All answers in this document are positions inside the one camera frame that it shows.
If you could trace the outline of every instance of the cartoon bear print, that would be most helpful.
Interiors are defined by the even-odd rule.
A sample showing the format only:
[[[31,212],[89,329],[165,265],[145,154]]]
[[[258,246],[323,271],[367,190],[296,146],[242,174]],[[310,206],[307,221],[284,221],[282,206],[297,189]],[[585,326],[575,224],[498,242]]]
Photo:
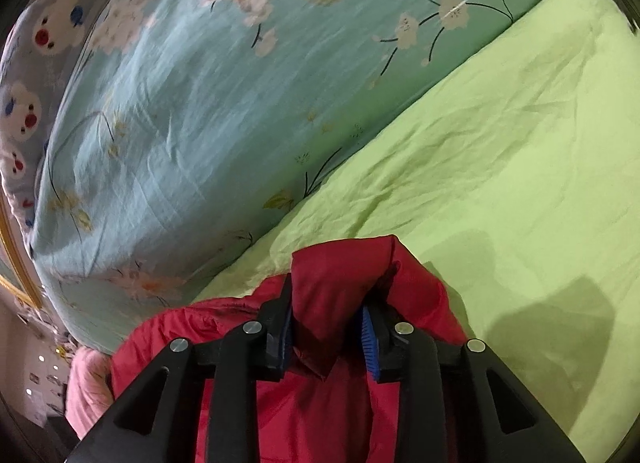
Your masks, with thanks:
[[[24,176],[24,169],[24,157],[18,149],[9,144],[0,150],[0,170],[3,176],[20,180]]]
[[[40,53],[56,55],[82,44],[84,9],[79,1],[54,0],[44,8],[33,27],[33,42]]]
[[[36,132],[41,116],[42,105],[36,93],[30,92],[22,82],[16,82],[0,112],[0,132],[17,142],[27,141]]]

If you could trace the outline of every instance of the silver screw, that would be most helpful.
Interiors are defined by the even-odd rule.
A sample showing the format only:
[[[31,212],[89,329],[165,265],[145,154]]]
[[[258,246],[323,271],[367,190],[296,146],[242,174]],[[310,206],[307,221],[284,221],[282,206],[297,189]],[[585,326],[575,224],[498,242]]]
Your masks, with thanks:
[[[486,349],[486,344],[477,338],[472,338],[466,343],[466,347],[469,348],[469,351],[473,351],[473,353],[482,353]]]
[[[257,320],[250,320],[249,322],[245,322],[244,326],[242,326],[242,331],[248,334],[259,333],[262,331],[262,324],[260,324]]]
[[[411,335],[414,332],[414,327],[408,322],[398,322],[396,324],[396,333],[399,335]]]
[[[184,351],[188,346],[189,346],[189,342],[186,338],[177,338],[173,340],[171,344],[169,344],[171,351],[173,351],[174,353],[179,353],[180,351]]]

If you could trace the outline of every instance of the lime green fabric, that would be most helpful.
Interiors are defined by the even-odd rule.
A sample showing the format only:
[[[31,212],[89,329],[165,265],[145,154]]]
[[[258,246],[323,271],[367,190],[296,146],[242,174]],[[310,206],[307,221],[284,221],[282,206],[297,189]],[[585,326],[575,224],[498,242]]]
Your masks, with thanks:
[[[640,41],[544,0],[407,109],[198,297],[295,250],[397,234],[591,462],[640,411]]]

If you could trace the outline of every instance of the red jacket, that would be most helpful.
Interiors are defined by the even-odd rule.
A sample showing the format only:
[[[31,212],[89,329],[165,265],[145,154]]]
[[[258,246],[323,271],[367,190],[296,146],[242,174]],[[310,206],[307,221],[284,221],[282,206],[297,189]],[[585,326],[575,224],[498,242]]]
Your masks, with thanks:
[[[260,459],[264,463],[392,463],[398,383],[376,384],[344,330],[374,285],[404,318],[449,343],[465,334],[442,283],[395,236],[345,239],[293,254],[292,306],[297,358],[279,383],[257,383]],[[140,325],[112,361],[119,396],[173,338],[219,339],[277,297],[283,275],[265,279],[242,299],[211,299],[172,309]],[[200,414],[196,461],[204,449],[212,382]],[[451,451],[451,460],[455,451]]]

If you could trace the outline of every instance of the pink fabric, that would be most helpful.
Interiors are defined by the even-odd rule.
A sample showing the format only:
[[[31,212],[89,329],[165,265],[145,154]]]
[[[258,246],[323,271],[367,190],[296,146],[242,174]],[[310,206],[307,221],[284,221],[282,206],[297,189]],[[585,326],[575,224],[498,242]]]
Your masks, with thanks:
[[[71,362],[65,417],[80,439],[113,403],[106,382],[110,365],[110,356],[84,346]]]

